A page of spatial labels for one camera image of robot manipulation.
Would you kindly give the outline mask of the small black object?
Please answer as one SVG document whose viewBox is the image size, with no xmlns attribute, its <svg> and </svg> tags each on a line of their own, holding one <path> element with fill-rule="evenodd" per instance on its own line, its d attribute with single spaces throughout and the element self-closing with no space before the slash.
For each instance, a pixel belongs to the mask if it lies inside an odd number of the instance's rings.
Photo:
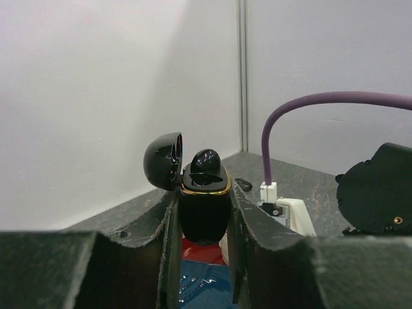
<svg viewBox="0 0 412 309">
<path fill-rule="evenodd" d="M 234 180 L 242 188 L 244 192 L 250 192 L 253 188 L 253 185 L 250 182 L 242 178 L 235 178 Z"/>
</svg>

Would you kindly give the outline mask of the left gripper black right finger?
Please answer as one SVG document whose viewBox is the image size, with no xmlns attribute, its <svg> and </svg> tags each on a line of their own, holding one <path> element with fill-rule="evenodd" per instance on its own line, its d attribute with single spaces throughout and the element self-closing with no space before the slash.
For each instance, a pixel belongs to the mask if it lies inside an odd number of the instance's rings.
<svg viewBox="0 0 412 309">
<path fill-rule="evenodd" d="M 230 191 L 232 299 L 240 308 L 410 308 L 411 238 L 305 237 Z"/>
</svg>

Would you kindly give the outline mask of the red round tray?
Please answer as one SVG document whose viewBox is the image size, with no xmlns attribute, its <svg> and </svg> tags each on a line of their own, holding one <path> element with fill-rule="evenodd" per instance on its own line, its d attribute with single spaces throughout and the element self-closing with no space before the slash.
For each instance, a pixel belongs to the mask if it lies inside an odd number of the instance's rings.
<svg viewBox="0 0 412 309">
<path fill-rule="evenodd" d="M 221 248 L 218 244 L 199 246 L 182 238 L 182 259 L 202 263 L 225 265 Z"/>
</svg>

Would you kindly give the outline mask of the black earbud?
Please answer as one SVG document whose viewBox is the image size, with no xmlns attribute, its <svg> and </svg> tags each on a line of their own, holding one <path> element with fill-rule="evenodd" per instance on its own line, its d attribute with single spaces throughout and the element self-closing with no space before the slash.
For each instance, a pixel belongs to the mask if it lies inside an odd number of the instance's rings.
<svg viewBox="0 0 412 309">
<path fill-rule="evenodd" d="M 221 158 L 213 149 L 203 149 L 195 154 L 191 162 L 193 173 L 206 173 L 220 170 Z"/>
</svg>

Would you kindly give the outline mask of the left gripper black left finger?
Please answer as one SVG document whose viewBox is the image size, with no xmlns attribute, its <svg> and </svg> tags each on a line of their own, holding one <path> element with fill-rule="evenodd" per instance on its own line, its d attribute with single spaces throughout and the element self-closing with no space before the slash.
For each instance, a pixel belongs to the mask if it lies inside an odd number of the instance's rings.
<svg viewBox="0 0 412 309">
<path fill-rule="evenodd" d="M 178 308 L 177 195 L 128 226 L 1 233 L 2 308 Z"/>
</svg>

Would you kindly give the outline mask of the blue shell-shaped dish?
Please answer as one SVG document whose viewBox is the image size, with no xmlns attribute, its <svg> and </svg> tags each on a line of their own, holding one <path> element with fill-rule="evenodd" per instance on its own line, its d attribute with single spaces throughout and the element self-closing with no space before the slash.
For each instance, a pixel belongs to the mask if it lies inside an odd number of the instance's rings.
<svg viewBox="0 0 412 309">
<path fill-rule="evenodd" d="M 179 307 L 182 309 L 232 309 L 229 267 L 197 261 L 181 262 Z"/>
</svg>

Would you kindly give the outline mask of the right aluminium frame post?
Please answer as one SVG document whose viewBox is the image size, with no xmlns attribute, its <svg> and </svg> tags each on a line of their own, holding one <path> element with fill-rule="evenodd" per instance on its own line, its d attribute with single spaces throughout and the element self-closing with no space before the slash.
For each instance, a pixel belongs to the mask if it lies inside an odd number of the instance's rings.
<svg viewBox="0 0 412 309">
<path fill-rule="evenodd" d="M 240 149 L 248 152 L 247 4 L 237 1 Z"/>
</svg>

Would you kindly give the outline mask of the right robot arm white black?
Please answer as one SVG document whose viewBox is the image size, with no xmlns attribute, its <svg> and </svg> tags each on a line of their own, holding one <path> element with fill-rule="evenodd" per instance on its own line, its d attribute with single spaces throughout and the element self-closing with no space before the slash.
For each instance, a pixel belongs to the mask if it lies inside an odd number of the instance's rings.
<svg viewBox="0 0 412 309">
<path fill-rule="evenodd" d="M 335 177 L 344 235 L 411 235 L 411 148 L 385 143 Z"/>
</svg>

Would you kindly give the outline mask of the black earbud charging case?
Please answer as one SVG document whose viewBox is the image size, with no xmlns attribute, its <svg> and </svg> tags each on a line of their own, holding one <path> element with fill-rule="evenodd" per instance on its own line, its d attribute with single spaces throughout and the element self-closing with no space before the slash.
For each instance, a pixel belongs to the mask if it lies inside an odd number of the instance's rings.
<svg viewBox="0 0 412 309">
<path fill-rule="evenodd" d="M 184 236 L 195 245 L 218 243 L 227 230 L 230 216 L 231 177 L 220 170 L 193 173 L 183 166 L 180 132 L 156 138 L 145 150 L 144 174 L 150 184 L 178 195 L 178 215 Z"/>
</svg>

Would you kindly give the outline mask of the beige ceramic cup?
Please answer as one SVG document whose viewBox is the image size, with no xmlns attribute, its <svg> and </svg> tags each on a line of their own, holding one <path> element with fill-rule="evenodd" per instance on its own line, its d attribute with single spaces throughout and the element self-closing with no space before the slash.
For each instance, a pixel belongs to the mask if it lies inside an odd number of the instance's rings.
<svg viewBox="0 0 412 309">
<path fill-rule="evenodd" d="M 227 234 L 227 232 L 225 232 L 223 237 L 220 239 L 218 245 L 221 249 L 221 255 L 222 255 L 223 262 L 226 265 L 229 265 L 229 246 L 228 246 L 227 236 L 228 236 L 228 234 Z"/>
</svg>

